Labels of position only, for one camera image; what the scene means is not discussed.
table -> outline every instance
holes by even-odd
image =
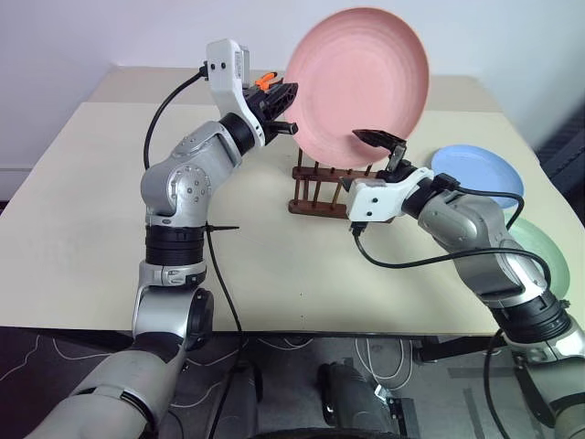
[[[41,157],[0,217],[0,325],[131,328],[138,263],[144,257],[139,190],[144,133],[162,100],[159,94],[170,91],[181,74],[115,70]],[[156,87],[148,87],[144,78]],[[585,233],[579,220],[474,80],[438,77],[432,84],[407,158],[423,166],[438,148],[468,143],[508,160],[526,186],[523,218],[538,225],[565,255],[571,274],[566,298],[583,326]],[[201,81],[167,109],[154,134],[151,163],[167,156],[182,136],[218,117],[206,101],[206,87]],[[296,158],[294,140],[281,136],[246,155],[211,203],[211,223],[240,226],[215,233],[214,244],[245,330],[411,336],[496,330],[489,311],[451,262],[381,269],[358,253],[348,221],[290,214]],[[334,188],[322,186],[324,199]],[[373,256],[388,261],[443,254],[408,217],[372,224],[363,243]],[[204,286],[216,299],[214,329],[234,330],[211,264]]]

wall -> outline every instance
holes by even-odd
[[[0,200],[13,195],[112,60],[177,3],[0,1]]]
[[[233,37],[253,68],[284,69],[311,26],[353,5],[403,17],[431,71],[478,78],[533,147],[585,98],[582,0],[4,1],[0,199],[26,175],[2,169],[34,165],[111,63],[195,67],[208,41]]]

plate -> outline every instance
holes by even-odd
[[[511,215],[505,215],[506,222]],[[569,290],[569,266],[557,244],[549,236],[526,219],[518,218],[510,228],[510,234],[524,247],[544,259],[550,268],[550,292],[562,299]]]
[[[422,115],[429,65],[414,31],[375,8],[341,11],[301,41],[285,80],[299,90],[285,117],[294,137],[317,162],[338,168],[367,166],[388,151],[360,142],[352,130],[384,130],[406,139]]]
[[[502,157],[472,145],[451,145],[437,151],[431,160],[435,174],[457,178],[462,187],[524,195],[522,178]],[[517,204],[512,198],[494,197],[502,209]]]

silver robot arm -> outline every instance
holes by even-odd
[[[186,352],[210,337],[213,295],[200,287],[209,202],[247,151],[296,132],[294,123],[274,120],[293,102],[297,84],[250,86],[248,51],[228,39],[207,46],[206,65],[221,119],[185,137],[142,180],[146,257],[139,267],[133,345],[96,367],[30,439],[130,439],[156,432]]]
[[[449,253],[522,247],[505,227],[501,208],[488,197],[457,191],[449,176],[433,175],[404,160],[406,143],[383,132],[357,130],[392,155],[375,179],[346,181],[347,216],[354,235],[367,221],[408,214]],[[533,414],[557,438],[585,437],[585,335],[550,292],[535,262],[492,253],[455,259],[463,282],[490,309],[504,331],[515,373]]]

floor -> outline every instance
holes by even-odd
[[[100,352],[62,340],[57,340],[57,352],[51,338],[38,337],[37,350],[28,356],[27,364],[5,376],[23,363],[36,341],[37,336],[31,332],[0,327],[0,428],[4,439],[28,434],[103,360],[103,356],[78,359]],[[245,347],[244,358],[256,362],[264,378],[264,399],[260,405],[263,432],[299,426],[326,427],[315,387],[320,364],[353,358],[358,369],[369,376],[356,355],[353,338],[316,338],[304,348],[292,348],[287,344],[303,341],[294,337],[287,340],[251,339]],[[235,338],[216,337],[203,349],[193,352],[190,358],[199,364],[213,362],[233,352],[236,343]],[[399,342],[391,338],[371,338],[369,343],[377,375],[393,374],[400,359]],[[358,345],[367,361],[366,341],[359,339]],[[388,387],[399,386],[408,376],[409,342],[403,346],[406,358],[401,372],[393,380],[382,380]],[[213,366],[191,364],[182,372],[174,403],[190,405],[200,402],[189,409],[172,409],[180,417],[186,437],[203,437],[217,387],[211,391],[208,389],[222,379],[232,359],[228,357]],[[436,363],[414,363],[411,379],[394,393],[414,400],[420,438],[500,437],[485,404],[481,380],[483,361],[484,354],[476,353]],[[552,432],[528,414],[510,364],[508,352],[503,350],[494,357],[492,368],[493,395],[506,429],[515,438],[552,438]],[[176,419],[167,416],[160,438],[179,437]]]

